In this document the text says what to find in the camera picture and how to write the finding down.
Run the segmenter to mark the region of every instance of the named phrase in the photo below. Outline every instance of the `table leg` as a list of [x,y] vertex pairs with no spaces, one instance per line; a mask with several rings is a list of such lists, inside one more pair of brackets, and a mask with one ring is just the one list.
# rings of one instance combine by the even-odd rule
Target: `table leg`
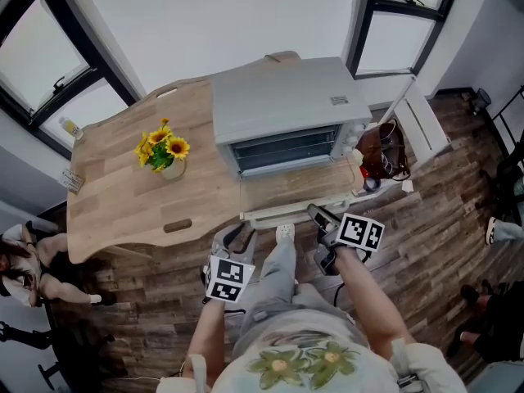
[[134,256],[140,256],[144,259],[149,259],[149,260],[153,259],[150,255],[146,253],[131,251],[130,249],[125,249],[124,247],[119,247],[119,246],[106,247],[104,251],[112,253],[113,255],[124,255],[124,256],[134,255]]

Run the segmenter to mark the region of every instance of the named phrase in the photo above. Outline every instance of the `brown bag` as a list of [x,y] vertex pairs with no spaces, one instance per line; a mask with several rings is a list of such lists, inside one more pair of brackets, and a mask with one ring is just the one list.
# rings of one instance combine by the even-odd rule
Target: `brown bag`
[[406,157],[404,135],[396,120],[378,125],[366,131],[356,146],[363,156],[363,164],[369,176],[375,179],[393,179],[397,174],[407,174],[409,178],[408,158]]

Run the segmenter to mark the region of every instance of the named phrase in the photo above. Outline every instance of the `window frame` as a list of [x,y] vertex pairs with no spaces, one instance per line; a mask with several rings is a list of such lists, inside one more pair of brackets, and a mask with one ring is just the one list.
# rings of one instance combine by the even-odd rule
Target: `window frame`
[[[374,77],[385,77],[390,75],[417,75],[422,66],[429,57],[429,54],[435,42],[442,31],[442,27],[448,17],[449,11],[453,6],[454,0],[441,0],[438,9],[418,5],[416,2],[399,2],[398,0],[360,0],[359,7],[356,14],[357,23],[355,25],[356,34],[353,36],[348,58],[346,60],[346,67],[351,75],[357,79],[370,79]],[[427,41],[424,44],[422,51],[418,55],[417,60],[409,67],[409,71],[405,72],[377,72],[357,75],[360,59],[364,51],[366,39],[368,38],[371,20],[375,11],[383,11],[388,13],[395,13],[398,15],[422,17],[425,19],[435,21]]]
[[[35,1],[9,0],[0,12],[0,51],[7,35]],[[87,62],[88,67],[57,89],[55,94],[37,111],[26,109],[7,88],[4,88],[5,85],[0,83],[0,108],[52,150],[70,160],[71,151],[40,129],[46,120],[67,102],[101,79],[106,79],[107,83],[128,106],[139,101],[140,96],[120,71],[111,54],[95,33],[92,30],[87,30],[90,28],[89,23],[74,0],[44,1],[67,38]]]

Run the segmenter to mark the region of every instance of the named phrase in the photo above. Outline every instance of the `bottle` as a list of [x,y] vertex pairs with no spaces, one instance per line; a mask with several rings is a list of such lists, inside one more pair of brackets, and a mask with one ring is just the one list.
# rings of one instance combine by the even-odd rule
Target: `bottle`
[[71,136],[75,137],[75,139],[80,140],[82,136],[84,135],[84,131],[75,124],[72,120],[70,120],[67,117],[61,117],[58,122],[60,123],[61,127]]

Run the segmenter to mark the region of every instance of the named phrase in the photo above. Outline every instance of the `flower vase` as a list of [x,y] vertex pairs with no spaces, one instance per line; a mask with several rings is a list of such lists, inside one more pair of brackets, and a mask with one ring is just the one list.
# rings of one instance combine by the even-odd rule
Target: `flower vase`
[[173,180],[182,178],[186,171],[186,160],[174,159],[173,163],[163,169],[160,174],[165,180]]

